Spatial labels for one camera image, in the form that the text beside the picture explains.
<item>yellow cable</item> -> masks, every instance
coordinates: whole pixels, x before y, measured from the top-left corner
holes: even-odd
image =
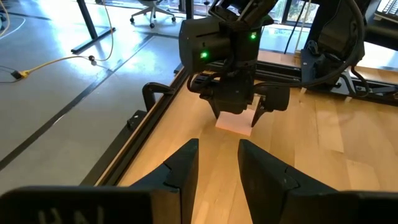
[[[7,16],[7,20],[8,20],[8,25],[7,25],[7,27],[6,27],[5,30],[0,34],[0,36],[2,36],[3,33],[5,33],[5,32],[7,31],[8,27],[9,27],[9,25],[10,25],[10,20],[9,20],[8,12],[7,12],[6,8],[4,7],[4,5],[3,5],[3,3],[2,3],[2,0],[0,0],[0,3],[1,3],[1,6],[2,6],[4,12],[6,12],[6,16]],[[109,26],[110,26],[110,29],[111,29],[112,45],[111,45],[111,51],[110,51],[108,57],[107,57],[106,59],[98,59],[98,60],[96,60],[96,61],[99,61],[99,62],[104,62],[104,61],[108,60],[108,59],[112,56],[112,53],[113,53],[113,44],[114,44],[114,41],[113,41],[113,28],[112,28],[111,18],[110,18],[110,16],[109,16],[108,9],[106,8],[105,0],[103,0],[103,6],[104,6],[104,8],[105,8],[106,15],[107,15],[107,17],[108,17]],[[39,65],[39,66],[34,67],[34,68],[31,68],[31,69],[29,69],[29,70],[21,71],[21,72],[19,72],[19,73],[22,75],[22,78],[26,78],[26,77],[28,77],[32,72],[34,72],[34,71],[36,71],[36,70],[38,70],[38,69],[41,69],[41,68],[43,68],[43,67],[45,67],[45,66],[47,66],[47,65],[51,65],[51,64],[53,64],[53,63],[55,63],[55,62],[59,62],[59,61],[66,60],[66,59],[71,59],[71,58],[84,58],[84,59],[89,60],[89,56],[80,56],[80,55],[69,56],[69,57],[59,58],[59,59],[56,59],[56,60],[53,60],[53,61],[50,61],[50,62],[43,63],[42,65]]]
[[[0,0],[0,4],[1,4],[1,7],[2,7],[3,11],[6,12],[6,18],[7,18],[7,26],[6,26],[6,28],[1,32],[1,34],[0,34],[0,37],[1,37],[3,34],[6,33],[6,31],[7,31],[8,28],[10,27],[11,21],[10,21],[10,16],[9,16],[7,10],[6,10],[6,7],[5,7],[4,4],[2,3],[2,0]]]

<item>wooden surface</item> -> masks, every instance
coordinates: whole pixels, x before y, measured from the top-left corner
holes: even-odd
[[[291,55],[259,59],[293,65]],[[359,68],[398,82],[398,73]],[[238,170],[246,138],[338,190],[398,191],[398,108],[292,89],[287,111],[266,113],[250,137],[215,127],[209,104],[184,86],[131,164],[120,186],[145,176],[191,138],[199,139],[199,177],[192,223],[251,223]]]

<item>desk leg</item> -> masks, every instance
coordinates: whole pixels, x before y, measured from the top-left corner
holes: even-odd
[[[187,19],[193,19],[193,1],[185,0],[185,13],[187,14]]]
[[[73,54],[78,54],[82,50],[84,50],[87,47],[89,47],[92,44],[94,44],[97,40],[100,40],[104,36],[106,36],[106,35],[111,33],[111,29],[108,28],[108,29],[102,31],[101,33],[99,33],[99,35],[98,35],[97,32],[95,31],[95,26],[93,24],[93,21],[91,20],[90,13],[87,10],[87,6],[86,6],[85,0],[77,0],[77,3],[79,5],[81,14],[82,14],[82,16],[83,16],[83,18],[85,20],[88,32],[90,33],[91,40],[87,40],[86,42],[80,44],[79,46],[75,47],[74,49],[71,49],[71,52]]]

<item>floor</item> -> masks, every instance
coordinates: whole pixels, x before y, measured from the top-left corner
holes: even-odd
[[[5,3],[11,28],[0,37],[0,49],[6,53],[0,57],[0,82],[12,81],[1,66],[30,69],[69,56],[70,49],[89,38],[76,2]],[[106,29],[103,7],[87,6],[96,30]],[[156,27],[150,29],[144,16],[137,16],[134,26],[130,24],[130,15],[137,9],[108,9],[116,27],[109,60],[98,66],[82,58],[64,60],[21,82],[0,84],[0,194],[22,185],[79,184],[126,120],[145,109],[142,86],[168,84],[174,78],[173,70],[180,63],[177,36],[183,17],[173,23],[170,17],[158,15]],[[278,26],[265,28],[261,48],[284,50],[288,33]],[[297,36],[296,32],[289,52],[294,51]],[[81,54],[105,58],[111,45],[109,35]],[[378,66],[389,66],[388,61]]]

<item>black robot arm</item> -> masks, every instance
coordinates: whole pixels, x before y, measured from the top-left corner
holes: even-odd
[[[188,89],[208,101],[216,117],[221,111],[240,114],[252,103],[255,93],[260,95],[252,126],[265,112],[286,110],[290,87],[325,83],[338,77],[363,56],[364,21],[361,11],[354,0],[341,1],[351,9],[355,18],[353,34],[356,39],[350,54],[339,67],[326,71],[322,77],[311,82],[265,82],[255,85],[261,27],[274,22],[268,13],[277,0],[215,0],[209,10],[212,17],[182,22],[179,48],[182,64],[189,73]],[[229,10],[230,6],[238,13]],[[216,74],[204,72],[207,64],[217,61],[224,64],[220,71]]]

